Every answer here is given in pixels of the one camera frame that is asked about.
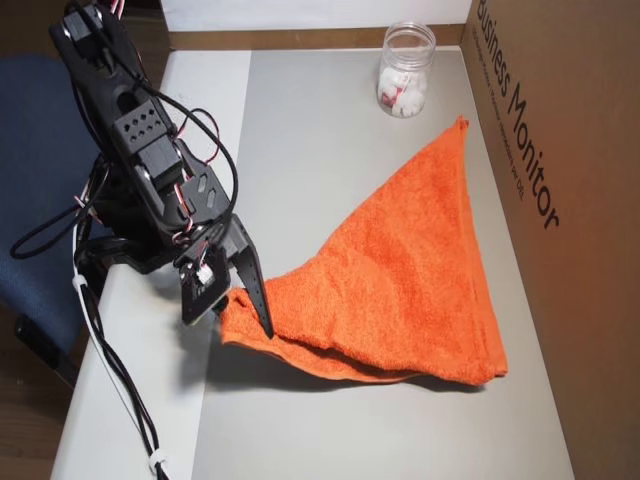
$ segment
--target wooden baseboard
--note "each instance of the wooden baseboard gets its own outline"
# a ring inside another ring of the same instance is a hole
[[[463,24],[433,25],[438,45],[460,45]],[[289,50],[320,48],[376,48],[385,27],[313,30],[250,30],[225,32],[169,32],[173,50]]]

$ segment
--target gray table surface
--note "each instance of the gray table surface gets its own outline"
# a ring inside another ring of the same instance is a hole
[[[266,277],[328,235],[462,114],[474,222],[509,374],[474,390],[433,378],[320,380],[266,355],[210,350],[193,478],[573,478],[458,50],[438,51],[424,111],[375,100],[379,52],[254,52],[237,213]]]

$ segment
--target cardboard box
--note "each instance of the cardboard box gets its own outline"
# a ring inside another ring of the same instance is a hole
[[[637,2],[474,0],[462,41],[579,479],[640,475],[639,24]]]

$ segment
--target cable tie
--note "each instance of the cable tie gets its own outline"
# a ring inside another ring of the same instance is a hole
[[[151,469],[151,473],[156,474],[156,465],[157,464],[167,463],[167,457],[164,454],[164,451],[161,448],[156,449],[149,456],[149,468]]]
[[[73,285],[73,288],[76,289],[76,292],[80,293],[80,287],[82,287],[83,285],[87,285],[87,279],[84,278],[84,275],[78,273],[71,280],[71,284]]]

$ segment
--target robotic arm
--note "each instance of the robotic arm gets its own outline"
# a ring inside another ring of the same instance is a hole
[[[235,267],[272,337],[258,255],[233,214],[237,173],[224,145],[191,114],[229,162],[231,199],[213,170],[177,138],[161,100],[189,112],[151,87],[124,27],[108,9],[72,3],[50,35],[102,151],[95,168],[106,178],[93,208],[117,236],[96,242],[81,234],[74,259],[80,271],[91,281],[99,277],[96,259],[127,263],[143,274],[173,262],[180,273],[182,319],[191,324],[210,308],[224,310],[229,269]]]

